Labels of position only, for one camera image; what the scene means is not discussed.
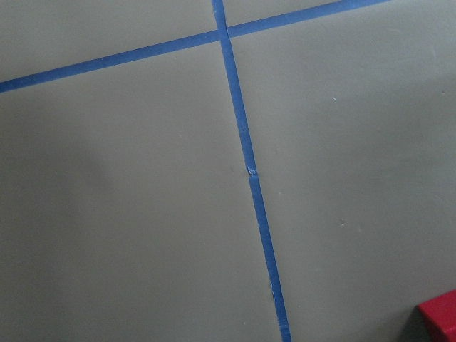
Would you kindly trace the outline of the red wooden block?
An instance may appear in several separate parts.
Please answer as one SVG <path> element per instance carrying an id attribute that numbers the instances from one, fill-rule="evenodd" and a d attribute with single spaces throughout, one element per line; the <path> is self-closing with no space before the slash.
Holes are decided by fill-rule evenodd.
<path id="1" fill-rule="evenodd" d="M 418 305 L 431 341 L 455 342 L 455 290 Z"/>

